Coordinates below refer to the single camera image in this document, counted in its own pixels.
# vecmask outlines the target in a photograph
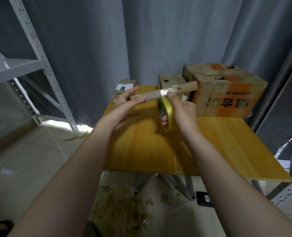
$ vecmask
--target perforated metal post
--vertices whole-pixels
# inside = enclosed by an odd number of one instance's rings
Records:
[[[56,76],[53,73],[53,70],[49,64],[49,61],[46,57],[46,54],[43,50],[43,47],[38,39],[38,36],[36,34],[36,31],[32,25],[32,22],[29,19],[29,16],[25,10],[25,7],[22,3],[22,0],[9,0],[16,15],[17,18],[19,19],[21,26],[23,27],[23,30],[31,44],[31,46],[33,47],[33,50],[37,56],[37,59],[42,60],[43,62],[43,72],[46,75],[50,86],[52,87],[55,96],[57,97],[58,103],[60,104],[61,110],[62,112],[65,114],[66,119],[68,120],[71,129],[73,130],[73,132],[78,132],[78,127],[77,124],[73,118],[73,115],[69,109],[69,106],[66,102],[66,99],[61,91],[61,88],[57,82]]]

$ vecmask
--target metal shelf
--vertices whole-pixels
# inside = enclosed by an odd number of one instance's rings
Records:
[[[0,83],[43,68],[41,60],[0,59]]]

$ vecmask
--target table top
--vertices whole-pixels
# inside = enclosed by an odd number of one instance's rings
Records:
[[[139,85],[136,94],[158,89]],[[112,107],[109,104],[104,114]],[[199,176],[179,131],[161,127],[156,101],[134,107],[140,115],[115,131],[110,140],[105,170],[139,171]],[[242,118],[198,116],[203,135],[246,179],[291,182],[292,178]]]

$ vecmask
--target baseboard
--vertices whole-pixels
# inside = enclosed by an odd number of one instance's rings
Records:
[[[0,150],[8,146],[20,136],[24,135],[29,130],[33,129],[36,126],[36,123],[33,120],[26,122],[20,127],[16,128],[14,131],[10,132],[8,135],[0,139]]]

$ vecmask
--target clear adhesive tape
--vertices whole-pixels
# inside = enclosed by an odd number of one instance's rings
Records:
[[[160,119],[167,115],[167,125],[162,125],[166,132],[175,131],[178,129],[176,121],[174,119],[172,105],[167,97],[163,97],[157,100],[157,106],[159,111]]]

